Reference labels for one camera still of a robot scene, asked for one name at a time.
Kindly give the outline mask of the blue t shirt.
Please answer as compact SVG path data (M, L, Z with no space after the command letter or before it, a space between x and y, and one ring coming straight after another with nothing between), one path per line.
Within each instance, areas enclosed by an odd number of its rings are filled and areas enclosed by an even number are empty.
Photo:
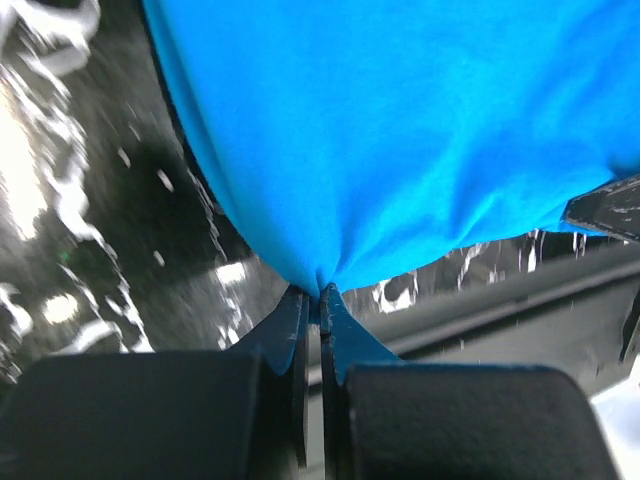
M635 1L148 1L177 120L248 245L318 295L566 232L639 170Z

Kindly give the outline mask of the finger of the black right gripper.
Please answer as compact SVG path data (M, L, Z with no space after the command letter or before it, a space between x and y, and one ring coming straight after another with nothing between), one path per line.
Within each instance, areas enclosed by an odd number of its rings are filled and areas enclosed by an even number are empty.
M621 240L638 240L639 207L639 176L635 175L571 199L563 220Z

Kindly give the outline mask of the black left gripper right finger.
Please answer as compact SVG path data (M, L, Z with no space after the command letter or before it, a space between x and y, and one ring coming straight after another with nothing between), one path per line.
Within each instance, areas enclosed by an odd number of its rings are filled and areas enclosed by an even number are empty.
M349 312L334 284L319 303L324 465L327 479L352 479L352 441L348 370L361 364L393 364L399 358L366 330Z

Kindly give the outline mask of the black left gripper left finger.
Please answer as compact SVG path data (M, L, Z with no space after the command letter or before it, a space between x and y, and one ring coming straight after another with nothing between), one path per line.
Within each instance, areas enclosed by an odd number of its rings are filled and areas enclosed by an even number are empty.
M231 351L260 361L250 470L301 470L307 464L310 300L290 286L274 310Z

